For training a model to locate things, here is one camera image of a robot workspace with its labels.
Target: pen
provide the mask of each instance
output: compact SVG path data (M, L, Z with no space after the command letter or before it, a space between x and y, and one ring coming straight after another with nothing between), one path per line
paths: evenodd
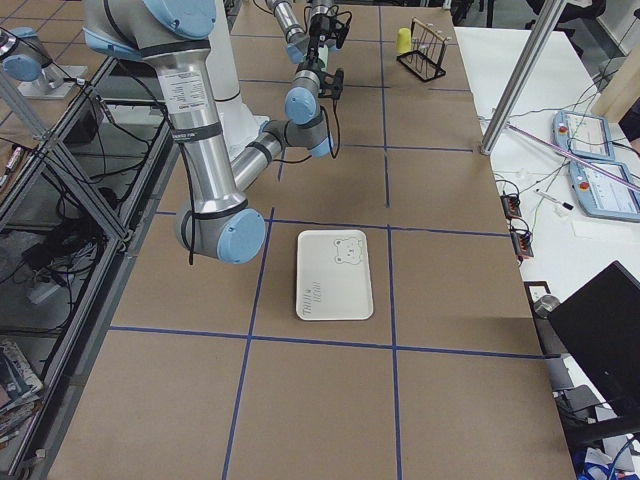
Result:
M542 198L546 198L547 200L549 200L550 202L553 203L557 203L558 205L562 205L564 208L566 208L567 210L573 210L573 205L571 205L570 203L567 202L561 202L560 200L558 200L555 197L552 197L551 195L549 195L547 192L542 192L539 189L536 190L536 193L538 195L540 195Z
M0 189L4 187L7 180L9 180L9 176L15 172L16 167L20 164L22 157L24 156L27 150L21 146L15 146L13 149L13 153L7 162L7 165L4 168L4 175L0 177Z

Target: cardboard table surface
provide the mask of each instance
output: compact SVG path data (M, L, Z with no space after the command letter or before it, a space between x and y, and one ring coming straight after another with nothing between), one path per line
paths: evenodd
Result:
M349 9L338 158L251 186L267 240L242 266L187 264L176 167L51 480L572 477L459 52L437 86L394 62L414 15L455 43L449 14ZM244 101L284 118L276 22L246 3L232 38ZM367 235L369 320L295 315L297 235L327 228Z

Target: power strip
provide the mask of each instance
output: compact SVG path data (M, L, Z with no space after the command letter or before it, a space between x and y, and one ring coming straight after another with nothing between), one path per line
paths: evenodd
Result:
M533 249L531 248L531 241L526 235L518 232L511 232L511 242L513 243L513 249L516 252L516 256L521 259L533 258Z
M500 202L502 203L502 210L504 210L504 216L507 220L522 218L518 197L500 195Z
M53 278L48 282L38 282L34 285L31 291L27 294L27 299L34 305L38 305L44 302L47 298L57 292L63 285L71 285L73 282L73 273L63 273L59 275L60 283Z

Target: white table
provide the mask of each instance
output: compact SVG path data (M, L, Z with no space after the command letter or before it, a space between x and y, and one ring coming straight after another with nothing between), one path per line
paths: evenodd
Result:
M490 118L520 56L528 31L457 27L460 52L469 78L479 117ZM554 32L538 60L515 108L514 115L532 110L553 109L513 117L510 121L539 138L551 140L552 119L557 109L574 109L583 98L596 94L593 80L575 54L564 33ZM586 101L575 108L583 112L592 103ZM483 130L488 122L483 122ZM624 139L620 127L610 125L614 139ZM630 151L616 148L616 160L627 164L632 173L640 175L640 160ZM519 134L506 131L491 154L491 164L497 178L514 182L521 189L543 179L558 168L563 158L546 147L535 144ZM535 188L545 190L549 181ZM564 301L612 261L620 261L634 276L640 278L640 224L595 219L586 216L572 191L568 169L560 171L549 189L553 197L575 205L572 211L544 200L535 215L541 197L532 188L521 195L522 214L534 225L533 252L520 268L524 281L548 283L551 292ZM507 192L513 191L505 186ZM575 385L587 384L596 395L591 382L572 358L565 359ZM640 461L634 459L636 471Z

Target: chair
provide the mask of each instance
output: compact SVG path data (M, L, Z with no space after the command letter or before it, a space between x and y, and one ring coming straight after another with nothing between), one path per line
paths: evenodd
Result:
M527 0L527 3L533 10L536 15L540 14L540 10L542 10L542 6L544 5L545 0ZM602 15L607 8L607 0L593 0L593 3L589 7L579 7L577 5L567 5L564 8L564 11L560 15L560 20L558 20L558 24L569 22L571 20L576 20L578 18L590 18L595 19ZM525 25L527 30L530 30L533 27L535 20L531 20L529 23ZM571 37L576 33L573 28L559 28L556 27L556 30L560 32L566 33L567 37L569 37L569 41L571 41ZM582 57L583 50L577 46L573 41L571 41L571 45L576 50L578 55Z

